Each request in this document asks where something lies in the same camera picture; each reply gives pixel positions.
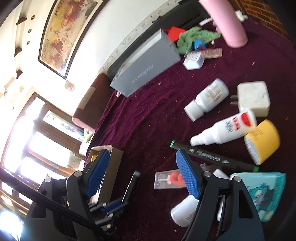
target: label on bottle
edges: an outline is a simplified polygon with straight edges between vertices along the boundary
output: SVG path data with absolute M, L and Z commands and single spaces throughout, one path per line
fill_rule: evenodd
M 217 85 L 211 84 L 205 89 L 205 96 L 207 98 L 211 98 L 214 101 L 214 103 L 216 103 L 218 100 L 221 99 L 222 91 L 219 89 Z
M 220 133 L 221 143 L 235 140 L 237 138 L 243 137 L 249 133 L 252 129 L 253 122 L 249 116 L 248 112 L 240 113 L 234 116 L 231 116 L 221 122 L 217 122 Z
M 191 222 L 194 217 L 195 211 L 185 218 L 186 221 Z

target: pink thermos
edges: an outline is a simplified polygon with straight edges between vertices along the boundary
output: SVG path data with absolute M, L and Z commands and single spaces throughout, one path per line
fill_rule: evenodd
M 227 0 L 199 0 L 199 3 L 214 20 L 217 31 L 222 34 L 228 46 L 240 48 L 247 44 L 246 32 Z

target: picture frame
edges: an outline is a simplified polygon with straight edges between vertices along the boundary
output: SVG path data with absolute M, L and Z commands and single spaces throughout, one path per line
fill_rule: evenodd
M 67 79 L 89 27 L 108 0 L 55 0 L 46 20 L 38 61 Z

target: red bag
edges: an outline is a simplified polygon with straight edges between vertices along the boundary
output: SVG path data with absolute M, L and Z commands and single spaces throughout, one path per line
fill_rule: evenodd
M 186 30 L 177 27 L 172 27 L 171 29 L 164 29 L 164 31 L 168 32 L 168 37 L 173 42 L 178 41 L 180 34 L 186 32 Z

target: teal box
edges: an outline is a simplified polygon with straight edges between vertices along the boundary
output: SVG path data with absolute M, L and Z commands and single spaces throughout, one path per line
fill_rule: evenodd
M 280 172 L 242 172 L 230 176 L 239 176 L 258 211 L 261 222 L 270 221 L 281 200 L 286 184 L 286 174 Z

